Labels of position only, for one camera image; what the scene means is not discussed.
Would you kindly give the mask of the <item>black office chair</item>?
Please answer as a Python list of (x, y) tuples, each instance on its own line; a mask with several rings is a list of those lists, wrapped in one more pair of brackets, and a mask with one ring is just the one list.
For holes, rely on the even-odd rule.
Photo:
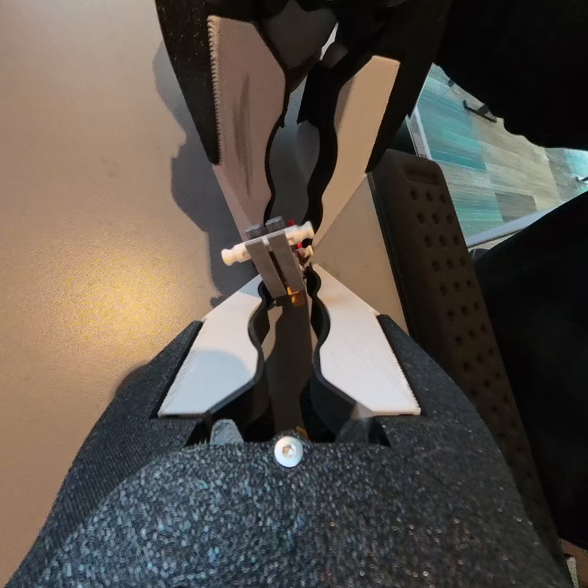
[(587, 550), (587, 192), (474, 268), (557, 533)]

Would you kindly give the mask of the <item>person's right forearm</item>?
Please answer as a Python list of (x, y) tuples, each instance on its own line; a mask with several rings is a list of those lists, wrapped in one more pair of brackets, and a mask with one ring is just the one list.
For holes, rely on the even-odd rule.
[(453, 1), (435, 62), (511, 134), (587, 150), (587, 1)]

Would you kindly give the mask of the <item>black perforated pad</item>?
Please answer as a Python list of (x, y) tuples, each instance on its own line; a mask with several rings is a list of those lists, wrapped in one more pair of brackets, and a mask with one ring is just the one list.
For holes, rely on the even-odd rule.
[(441, 168), (387, 150), (369, 175), (411, 337), (473, 403), (506, 458), (526, 513), (564, 553)]

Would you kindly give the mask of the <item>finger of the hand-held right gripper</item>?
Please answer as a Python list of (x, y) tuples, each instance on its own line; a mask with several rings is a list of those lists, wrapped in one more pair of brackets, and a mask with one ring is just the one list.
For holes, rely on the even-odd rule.
[(237, 226), (264, 223), (275, 191), (269, 152), (285, 113), (285, 75), (254, 24), (211, 15), (208, 36), (219, 163)]
[(307, 184), (305, 222), (326, 233), (365, 179), (401, 63), (374, 55), (315, 107), (318, 156)]

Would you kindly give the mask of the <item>toy rod and connector assembly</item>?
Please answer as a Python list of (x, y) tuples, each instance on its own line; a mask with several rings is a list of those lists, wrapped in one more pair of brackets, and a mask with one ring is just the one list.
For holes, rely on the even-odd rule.
[(303, 224), (274, 217), (246, 230), (245, 241), (223, 249), (226, 266), (252, 261), (273, 300), (290, 298), (295, 307), (306, 303), (306, 266), (313, 255), (315, 230)]

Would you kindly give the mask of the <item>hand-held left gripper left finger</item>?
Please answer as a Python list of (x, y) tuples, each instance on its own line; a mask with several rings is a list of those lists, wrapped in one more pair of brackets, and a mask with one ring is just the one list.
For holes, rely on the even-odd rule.
[(264, 298), (256, 276), (202, 321), (158, 409), (158, 417), (211, 416), (251, 388), (261, 362), (250, 327)]

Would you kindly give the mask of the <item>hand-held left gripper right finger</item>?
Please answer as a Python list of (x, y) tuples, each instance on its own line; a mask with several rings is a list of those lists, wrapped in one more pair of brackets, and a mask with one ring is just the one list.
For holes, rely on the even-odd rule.
[(307, 270), (307, 289), (318, 383), (359, 417), (420, 415), (378, 312), (318, 264)]

